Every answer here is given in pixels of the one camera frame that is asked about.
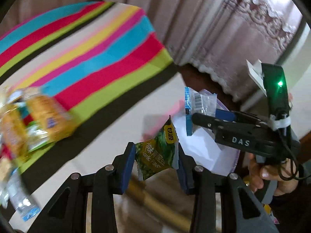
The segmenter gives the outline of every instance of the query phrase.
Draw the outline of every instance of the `barcode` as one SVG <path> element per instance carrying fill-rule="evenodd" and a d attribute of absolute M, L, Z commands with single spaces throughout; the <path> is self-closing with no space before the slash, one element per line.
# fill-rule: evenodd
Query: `barcode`
<path fill-rule="evenodd" d="M 202 97 L 200 94 L 194 94 L 194 108 L 195 109 L 202 109 Z"/>

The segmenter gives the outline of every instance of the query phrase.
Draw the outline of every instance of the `white tape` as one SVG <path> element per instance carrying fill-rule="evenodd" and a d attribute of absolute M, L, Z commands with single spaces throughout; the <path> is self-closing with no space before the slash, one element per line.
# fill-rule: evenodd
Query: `white tape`
<path fill-rule="evenodd" d="M 276 117 L 274 115 L 270 115 L 270 119 L 268 121 L 268 126 L 273 131 L 290 126 L 290 123 L 291 123 L 290 117 L 287 117 L 281 120 L 275 120 L 275 119 Z"/>

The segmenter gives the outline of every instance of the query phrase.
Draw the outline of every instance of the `fingernail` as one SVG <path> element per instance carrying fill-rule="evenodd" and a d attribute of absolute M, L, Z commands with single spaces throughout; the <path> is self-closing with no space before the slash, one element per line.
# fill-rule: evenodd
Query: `fingernail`
<path fill-rule="evenodd" d="M 262 176 L 263 178 L 268 178 L 268 177 L 269 177 L 268 171 L 267 171 L 266 169 L 263 169 L 263 170 L 262 170 L 262 173 L 261 173 L 261 176 Z"/>

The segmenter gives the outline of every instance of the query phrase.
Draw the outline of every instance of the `orange bread package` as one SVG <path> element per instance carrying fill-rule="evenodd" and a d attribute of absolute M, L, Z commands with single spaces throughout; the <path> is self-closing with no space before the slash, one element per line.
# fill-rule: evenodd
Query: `orange bread package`
<path fill-rule="evenodd" d="M 25 101 L 32 118 L 47 132 L 49 143 L 69 137 L 76 129 L 71 115 L 54 98 L 38 94 Z"/>
<path fill-rule="evenodd" d="M 2 115 L 1 132 L 4 143 L 17 157 L 27 153 L 27 131 L 19 111 L 13 105 L 7 105 Z"/>

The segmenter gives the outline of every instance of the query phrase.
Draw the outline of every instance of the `table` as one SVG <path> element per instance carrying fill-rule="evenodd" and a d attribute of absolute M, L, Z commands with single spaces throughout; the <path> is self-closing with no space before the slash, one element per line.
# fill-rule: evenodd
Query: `table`
<path fill-rule="evenodd" d="M 74 135 L 20 163 L 40 207 L 71 173 L 94 173 L 129 141 L 142 141 L 184 98 L 182 77 L 143 10 L 112 2 L 64 6 L 13 28 L 0 39 L 0 84 L 40 86 L 79 123 Z M 1 212 L 22 231 L 34 220 L 23 222 L 10 204 Z"/>

